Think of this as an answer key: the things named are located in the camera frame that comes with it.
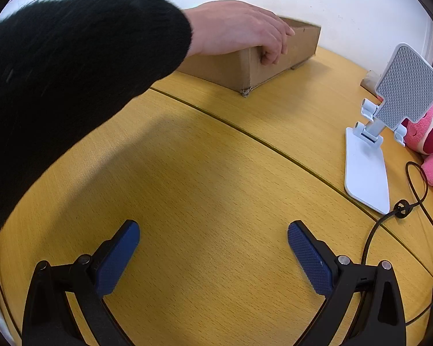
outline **white phone stand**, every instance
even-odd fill
[[[405,118],[416,123],[433,105],[433,68],[409,45],[399,44],[375,86],[380,106],[364,99],[357,122],[346,129],[345,189],[354,199],[381,214],[390,211],[388,178],[380,135],[384,128],[404,146]]]

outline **plush toy head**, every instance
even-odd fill
[[[407,128],[407,134],[404,137],[406,145],[424,155],[433,154],[433,106],[428,110],[425,116],[417,123],[412,123],[408,119],[403,121]]]

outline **gray textured pad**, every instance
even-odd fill
[[[433,105],[433,68],[400,44],[375,90],[384,101],[374,117],[388,128],[394,131],[405,118],[418,122]]]

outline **screw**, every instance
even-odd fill
[[[348,265],[350,263],[350,258],[345,255],[340,255],[338,257],[338,262],[342,265]]]
[[[48,262],[45,260],[42,260],[41,262],[39,262],[37,264],[37,269],[38,270],[44,270],[46,267],[48,267]]]
[[[78,259],[77,262],[79,264],[86,264],[90,261],[91,256],[90,255],[81,255]]]
[[[384,260],[384,261],[382,261],[382,267],[383,267],[383,269],[389,270],[389,269],[391,269],[391,263]]]

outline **human hand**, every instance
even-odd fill
[[[261,46],[261,63],[276,64],[281,54],[287,53],[287,36],[295,35],[273,12],[241,1],[211,1],[183,13],[193,29],[188,56]]]

